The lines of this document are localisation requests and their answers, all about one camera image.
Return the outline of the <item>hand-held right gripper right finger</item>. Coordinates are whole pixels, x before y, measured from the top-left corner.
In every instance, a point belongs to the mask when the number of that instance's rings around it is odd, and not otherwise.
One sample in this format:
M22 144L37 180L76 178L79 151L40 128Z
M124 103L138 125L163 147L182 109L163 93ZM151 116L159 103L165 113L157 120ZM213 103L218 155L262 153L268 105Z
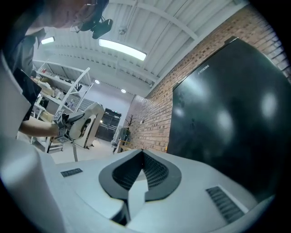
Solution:
M167 198L146 202L127 224L139 233L244 233L266 211L274 196L259 202L242 185L213 167L194 160L150 150L153 155L176 165L181 172L178 188ZM228 223L214 200L221 194L234 204L235 220Z

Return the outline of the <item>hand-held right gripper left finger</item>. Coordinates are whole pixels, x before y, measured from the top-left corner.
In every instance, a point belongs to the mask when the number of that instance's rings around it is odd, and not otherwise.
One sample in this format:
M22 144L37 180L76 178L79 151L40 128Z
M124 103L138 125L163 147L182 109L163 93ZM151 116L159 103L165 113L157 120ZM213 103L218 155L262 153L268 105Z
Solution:
M111 178L112 173L101 176L101 171L110 164L121 161L123 158L140 152L140 149L108 155L98 159L84 160L80 162L68 162L57 164L59 171L64 172L79 168L82 172L66 176L65 181L72 187L78 196L101 216L109 220L120 221L127 218L128 223L133 219L145 204L145 175L139 171L135 182L128 191L128 199L115 199L108 195L100 185L101 177L106 182Z

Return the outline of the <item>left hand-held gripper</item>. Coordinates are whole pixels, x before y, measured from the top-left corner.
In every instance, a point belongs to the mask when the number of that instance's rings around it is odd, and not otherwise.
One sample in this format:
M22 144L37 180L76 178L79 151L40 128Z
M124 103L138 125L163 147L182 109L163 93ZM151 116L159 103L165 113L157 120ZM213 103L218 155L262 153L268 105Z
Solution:
M69 132L72 127L72 139L82 138L86 132L87 127L91 123L91 116L103 116L104 108L98 103L94 102L88 106L82 113L66 114L64 110L59 110L53 117L53 122L58 126L58 136L55 137L60 143L71 141Z

